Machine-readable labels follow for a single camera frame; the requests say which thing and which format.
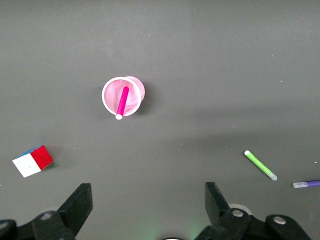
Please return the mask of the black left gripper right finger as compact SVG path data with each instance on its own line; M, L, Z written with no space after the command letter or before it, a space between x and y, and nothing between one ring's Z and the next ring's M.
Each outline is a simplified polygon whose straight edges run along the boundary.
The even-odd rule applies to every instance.
M271 214L261 221L238 207L231 208L215 182L205 183L205 210L210 225L197 240L309 240L291 217Z

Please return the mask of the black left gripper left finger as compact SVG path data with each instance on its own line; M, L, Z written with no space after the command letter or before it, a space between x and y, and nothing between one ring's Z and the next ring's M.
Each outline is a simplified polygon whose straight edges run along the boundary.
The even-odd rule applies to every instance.
M40 213L24 225L0 221L2 240L74 240L93 209L92 186L82 183L57 209Z

